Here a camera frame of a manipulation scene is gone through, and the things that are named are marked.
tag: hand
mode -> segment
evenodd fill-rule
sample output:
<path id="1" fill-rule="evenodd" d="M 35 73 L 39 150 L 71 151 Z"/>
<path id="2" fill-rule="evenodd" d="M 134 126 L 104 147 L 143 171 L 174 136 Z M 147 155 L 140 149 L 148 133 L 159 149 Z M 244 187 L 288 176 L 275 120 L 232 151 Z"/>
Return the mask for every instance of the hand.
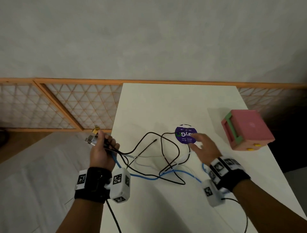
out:
<path id="1" fill-rule="evenodd" d="M 104 134 L 102 130 L 99 130 L 97 143 L 91 149 L 90 167 L 105 168 L 112 172 L 115 167 L 115 161 L 113 160 L 111 155 L 107 154 L 106 150 L 103 147 L 105 138 L 117 150 L 119 149 L 120 145 L 116 143 L 114 138 L 107 134 Z"/>
<path id="2" fill-rule="evenodd" d="M 214 141 L 212 141 L 206 134 L 194 133 L 191 134 L 191 136 L 195 138 L 196 141 L 202 143 L 201 148 L 195 144 L 189 144 L 189 147 L 197 154 L 202 163 L 209 166 L 214 159 L 222 156 Z"/>

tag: black wristband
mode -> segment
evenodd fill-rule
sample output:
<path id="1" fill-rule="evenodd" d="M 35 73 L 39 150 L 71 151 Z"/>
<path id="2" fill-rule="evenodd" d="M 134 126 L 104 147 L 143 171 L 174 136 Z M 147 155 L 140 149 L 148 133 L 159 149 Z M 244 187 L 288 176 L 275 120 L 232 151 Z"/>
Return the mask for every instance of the black wristband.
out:
<path id="1" fill-rule="evenodd" d="M 104 203 L 110 198 L 110 190 L 104 187 L 105 184 L 110 183 L 110 178 L 112 178 L 112 173 L 107 169 L 96 167 L 89 168 L 86 173 L 84 188 L 76 190 L 75 199 L 81 198 Z"/>
<path id="2" fill-rule="evenodd" d="M 232 192 L 233 188 L 242 180 L 249 180 L 243 167 L 234 159 L 220 157 L 209 166 L 209 176 L 217 189 L 226 188 Z"/>

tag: triangular lattice pattern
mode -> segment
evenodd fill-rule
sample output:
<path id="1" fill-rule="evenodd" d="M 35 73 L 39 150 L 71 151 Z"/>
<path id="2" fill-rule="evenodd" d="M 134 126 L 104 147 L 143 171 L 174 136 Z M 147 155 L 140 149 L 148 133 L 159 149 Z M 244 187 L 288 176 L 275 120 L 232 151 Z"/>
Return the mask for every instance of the triangular lattice pattern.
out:
<path id="1" fill-rule="evenodd" d="M 74 128 L 31 83 L 0 84 L 0 127 Z"/>
<path id="2" fill-rule="evenodd" d="M 277 109 L 295 106 L 307 97 L 307 90 L 297 89 L 238 88 L 238 91 L 248 109 L 257 110 L 263 118 Z"/>
<path id="3" fill-rule="evenodd" d="M 122 85 L 47 84 L 85 129 L 112 129 Z"/>

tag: round purple sticker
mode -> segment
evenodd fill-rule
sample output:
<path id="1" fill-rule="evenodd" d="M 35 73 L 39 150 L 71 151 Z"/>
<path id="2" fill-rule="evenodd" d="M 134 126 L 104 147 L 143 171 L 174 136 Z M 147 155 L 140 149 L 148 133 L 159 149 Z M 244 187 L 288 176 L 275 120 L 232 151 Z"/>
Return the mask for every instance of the round purple sticker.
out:
<path id="1" fill-rule="evenodd" d="M 197 133 L 197 131 L 188 124 L 179 125 L 175 130 L 177 140 L 183 144 L 196 142 L 196 139 L 190 136 L 192 133 Z"/>

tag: pink container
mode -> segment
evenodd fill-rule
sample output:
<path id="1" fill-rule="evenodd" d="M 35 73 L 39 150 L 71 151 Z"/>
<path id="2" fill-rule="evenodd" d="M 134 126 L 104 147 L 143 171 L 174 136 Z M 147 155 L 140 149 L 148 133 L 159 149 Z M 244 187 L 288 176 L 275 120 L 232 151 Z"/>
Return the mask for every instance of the pink container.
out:
<path id="1" fill-rule="evenodd" d="M 231 110 L 222 120 L 230 146 L 236 151 L 254 151 L 275 140 L 256 110 Z"/>

